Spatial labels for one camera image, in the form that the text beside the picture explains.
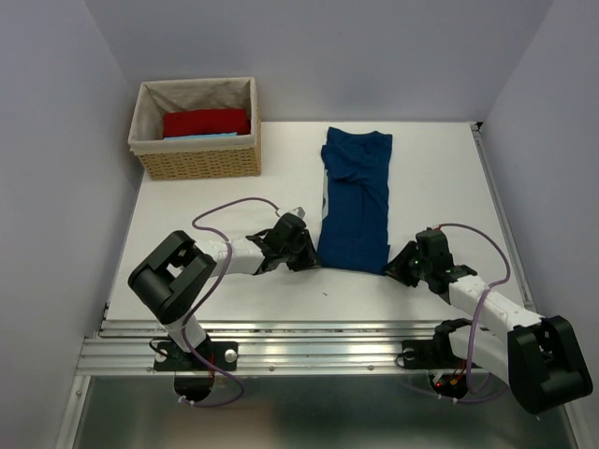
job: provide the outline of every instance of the wicker basket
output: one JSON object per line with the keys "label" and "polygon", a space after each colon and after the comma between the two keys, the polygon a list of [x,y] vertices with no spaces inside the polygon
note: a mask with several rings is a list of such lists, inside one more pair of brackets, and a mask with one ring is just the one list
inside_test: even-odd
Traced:
{"label": "wicker basket", "polygon": [[[166,113],[224,108],[245,109],[251,134],[162,140]],[[256,82],[253,78],[143,82],[128,142],[153,180],[257,176],[261,160]]]}

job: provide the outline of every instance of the cable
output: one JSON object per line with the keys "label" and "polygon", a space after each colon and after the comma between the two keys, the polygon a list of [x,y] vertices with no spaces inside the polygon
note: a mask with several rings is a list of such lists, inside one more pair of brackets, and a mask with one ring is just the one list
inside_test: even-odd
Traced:
{"label": "cable", "polygon": [[187,345],[187,348],[189,349],[190,353],[193,354],[197,358],[197,360],[202,362],[208,369],[216,371],[216,372],[222,374],[223,376],[227,377],[228,379],[232,380],[240,388],[239,393],[236,396],[234,396],[233,398],[229,398],[229,399],[223,400],[221,402],[215,402],[213,404],[199,404],[199,403],[196,403],[193,401],[189,401],[184,397],[179,397],[180,402],[183,402],[187,405],[191,405],[193,407],[199,407],[199,408],[221,407],[223,405],[227,405],[227,404],[235,402],[237,399],[241,398],[241,396],[243,396],[243,394],[245,393],[245,388],[243,387],[243,383],[237,376],[231,374],[230,372],[225,371],[224,369],[218,368],[216,365],[214,365],[211,362],[209,362],[208,360],[206,360],[198,351],[196,351],[196,348],[194,348],[194,346],[191,344],[189,339],[187,339],[187,332],[185,329],[187,327],[187,323],[192,318],[192,316],[194,316],[194,314],[200,308],[200,306],[202,304],[204,304],[204,302],[206,302],[206,300],[212,295],[212,293],[214,293],[214,290],[216,290],[218,285],[220,285],[221,281],[225,277],[225,274],[226,274],[226,271],[228,270],[229,265],[231,264],[231,257],[233,256],[233,248],[231,247],[230,240],[223,232],[221,232],[218,229],[215,229],[213,227],[200,226],[197,224],[197,222],[199,220],[201,220],[202,218],[206,217],[207,215],[210,215],[211,213],[215,213],[219,210],[234,206],[236,204],[239,204],[239,203],[242,203],[245,201],[262,201],[263,203],[267,203],[267,204],[271,205],[275,210],[279,209],[276,204],[274,204],[272,201],[269,201],[266,198],[261,198],[258,196],[248,196],[246,198],[237,199],[235,201],[231,201],[222,206],[218,206],[217,208],[214,208],[214,209],[208,210],[204,213],[201,213],[191,222],[191,226],[193,226],[195,229],[197,229],[199,231],[212,232],[213,234],[216,234],[217,236],[219,236],[221,239],[223,239],[225,241],[226,258],[225,258],[225,263],[223,264],[223,269],[221,270],[220,273],[218,273],[218,277],[216,278],[216,281],[212,284],[212,286],[208,290],[208,292],[206,292],[206,295],[204,295],[202,297],[202,299],[197,302],[197,304],[187,313],[187,315],[183,319],[182,332],[181,332],[183,341]]}
{"label": "cable", "polygon": [[473,395],[476,395],[476,394],[480,393],[489,384],[490,378],[492,377],[492,374],[489,374],[489,376],[487,376],[487,379],[485,379],[485,381],[479,387],[475,387],[473,374],[472,374],[472,363],[473,363],[472,359],[473,359],[473,355],[475,352],[476,327],[478,325],[478,320],[480,318],[480,314],[483,311],[483,305],[485,303],[485,300],[489,296],[491,288],[494,288],[497,285],[502,285],[504,283],[507,283],[512,276],[512,269],[509,266],[509,261],[507,259],[507,256],[505,255],[504,251],[495,242],[495,240],[493,240],[489,235],[485,234],[483,231],[476,229],[473,226],[469,226],[467,224],[460,224],[460,223],[439,224],[437,226],[437,229],[441,229],[442,227],[460,227],[462,229],[468,229],[469,231],[475,232],[476,234],[481,236],[483,239],[488,241],[493,246],[493,248],[495,248],[495,250],[497,250],[497,253],[499,253],[499,255],[502,257],[502,259],[504,260],[504,264],[505,264],[505,276],[502,279],[500,279],[499,281],[491,282],[487,286],[487,288],[485,288],[482,295],[480,296],[480,299],[478,300],[478,304],[476,304],[475,313],[472,317],[472,324],[470,326],[470,336],[468,339],[468,353],[466,356],[466,384],[468,385],[468,391],[470,391]]}

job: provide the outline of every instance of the clothing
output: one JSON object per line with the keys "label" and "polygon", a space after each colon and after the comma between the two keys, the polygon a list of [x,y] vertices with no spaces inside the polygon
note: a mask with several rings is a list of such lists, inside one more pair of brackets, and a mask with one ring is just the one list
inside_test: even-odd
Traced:
{"label": "clothing", "polygon": [[324,267],[383,274],[392,141],[377,131],[329,128],[321,152],[326,185],[318,254]]}
{"label": "clothing", "polygon": [[237,133],[221,133],[221,134],[198,134],[193,136],[178,136],[177,138],[164,138],[164,140],[186,140],[188,138],[233,138]]}
{"label": "clothing", "polygon": [[250,122],[245,109],[199,109],[165,114],[163,138],[199,134],[250,134]]}

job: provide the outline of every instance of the screw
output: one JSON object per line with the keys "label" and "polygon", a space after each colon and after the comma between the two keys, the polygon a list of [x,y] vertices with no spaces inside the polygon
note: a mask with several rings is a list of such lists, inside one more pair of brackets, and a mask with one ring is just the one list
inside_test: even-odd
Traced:
{"label": "screw", "polygon": [[225,360],[228,363],[233,363],[235,360],[237,360],[237,353],[235,352],[235,350],[227,349],[225,351]]}

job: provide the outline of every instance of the light blue cloth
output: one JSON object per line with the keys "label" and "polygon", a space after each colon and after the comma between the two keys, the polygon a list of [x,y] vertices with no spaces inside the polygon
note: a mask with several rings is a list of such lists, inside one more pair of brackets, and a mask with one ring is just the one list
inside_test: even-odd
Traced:
{"label": "light blue cloth", "polygon": [[237,133],[197,134],[195,136],[180,136],[177,138],[164,138],[163,140],[184,140],[187,138],[233,138],[235,136],[237,136]]}

